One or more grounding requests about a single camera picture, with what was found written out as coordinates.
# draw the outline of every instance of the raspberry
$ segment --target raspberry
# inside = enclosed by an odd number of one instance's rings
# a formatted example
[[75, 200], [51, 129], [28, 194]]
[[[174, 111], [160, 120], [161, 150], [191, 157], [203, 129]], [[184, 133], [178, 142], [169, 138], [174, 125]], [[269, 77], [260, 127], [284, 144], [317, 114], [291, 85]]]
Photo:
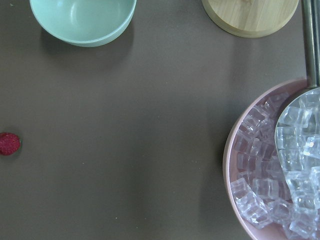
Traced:
[[20, 148], [20, 139], [17, 135], [10, 132], [0, 133], [0, 154], [11, 155]]

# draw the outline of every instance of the bowl rim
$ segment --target bowl rim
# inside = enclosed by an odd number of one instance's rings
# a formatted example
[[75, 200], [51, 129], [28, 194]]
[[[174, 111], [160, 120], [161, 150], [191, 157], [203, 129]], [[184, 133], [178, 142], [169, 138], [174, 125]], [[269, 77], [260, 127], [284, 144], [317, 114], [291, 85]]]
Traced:
[[66, 37], [63, 37], [63, 36], [60, 36], [56, 33], [53, 33], [49, 30], [47, 30], [47, 28], [42, 24], [42, 22], [39, 20], [38, 16], [36, 15], [36, 12], [34, 10], [34, 0], [29, 0], [30, 2], [30, 7], [31, 7], [31, 10], [32, 10], [32, 13], [35, 17], [35, 19], [37, 20], [37, 22], [41, 25], [41, 27], [46, 30], [49, 34], [51, 34], [52, 36], [64, 41], [64, 42], [68, 42], [68, 43], [71, 43], [71, 44], [92, 44], [92, 43], [97, 43], [97, 42], [100, 42], [100, 41], [103, 41], [107, 38], [110, 38], [111, 36], [117, 34], [129, 21], [131, 21], [131, 18], [135, 12], [135, 8], [136, 8], [136, 4], [137, 4], [137, 0], [131, 0], [132, 1], [132, 7], [130, 9], [130, 12], [129, 14], [126, 16], [125, 20], [115, 29], [113, 30], [112, 32], [108, 33], [107, 35], [104, 35], [102, 37], [99, 37], [99, 38], [95, 38], [95, 39], [92, 39], [92, 40], [72, 40], [72, 39], [69, 39], [69, 38], [66, 38]]
[[232, 192], [231, 192], [231, 182], [230, 182], [230, 158], [231, 158], [231, 153], [232, 153], [232, 147], [234, 145], [234, 140], [237, 134], [237, 129], [240, 127], [240, 124], [242, 123], [244, 117], [248, 114], [248, 111], [252, 109], [261, 99], [263, 99], [265, 96], [271, 94], [275, 90], [296, 83], [296, 84], [303, 84], [305, 83], [305, 86], [307, 86], [305, 77], [299, 77], [291, 80], [287, 80], [285, 82], [279, 83], [272, 88], [268, 89], [265, 91], [263, 94], [258, 96], [244, 111], [243, 113], [239, 116], [239, 118], [236, 120], [235, 124], [232, 126], [230, 133], [227, 137], [226, 144], [224, 146], [224, 151], [223, 151], [223, 163], [222, 163], [222, 168], [223, 168], [223, 179], [224, 179], [224, 185], [225, 185], [225, 190], [227, 192], [230, 204], [233, 208], [233, 212], [235, 213], [238, 221], [240, 222], [241, 226], [244, 228], [246, 233], [253, 239], [253, 240], [258, 240], [256, 236], [252, 233], [252, 231], [249, 229], [248, 224], [246, 223], [245, 220], [241, 217], [236, 203], [233, 200]]

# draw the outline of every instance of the metal handle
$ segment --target metal handle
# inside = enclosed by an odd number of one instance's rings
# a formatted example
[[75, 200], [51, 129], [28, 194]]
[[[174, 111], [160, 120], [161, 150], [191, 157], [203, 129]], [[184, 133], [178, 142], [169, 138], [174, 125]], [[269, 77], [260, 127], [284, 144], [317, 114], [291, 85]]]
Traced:
[[320, 0], [301, 0], [308, 88], [320, 86]]

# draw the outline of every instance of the wooden board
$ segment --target wooden board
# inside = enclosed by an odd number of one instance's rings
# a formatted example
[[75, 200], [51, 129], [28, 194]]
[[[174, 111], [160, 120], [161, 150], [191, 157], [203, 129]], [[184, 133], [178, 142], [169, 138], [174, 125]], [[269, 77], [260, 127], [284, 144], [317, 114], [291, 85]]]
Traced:
[[209, 17], [223, 30], [259, 38], [281, 29], [295, 13], [299, 0], [202, 0]]

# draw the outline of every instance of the mint green bowl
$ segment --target mint green bowl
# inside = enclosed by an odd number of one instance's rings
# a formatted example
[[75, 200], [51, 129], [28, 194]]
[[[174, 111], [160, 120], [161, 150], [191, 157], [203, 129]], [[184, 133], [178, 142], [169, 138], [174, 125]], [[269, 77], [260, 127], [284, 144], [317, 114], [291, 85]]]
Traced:
[[119, 37], [129, 25], [137, 0], [30, 0], [39, 24], [69, 44], [97, 47]]

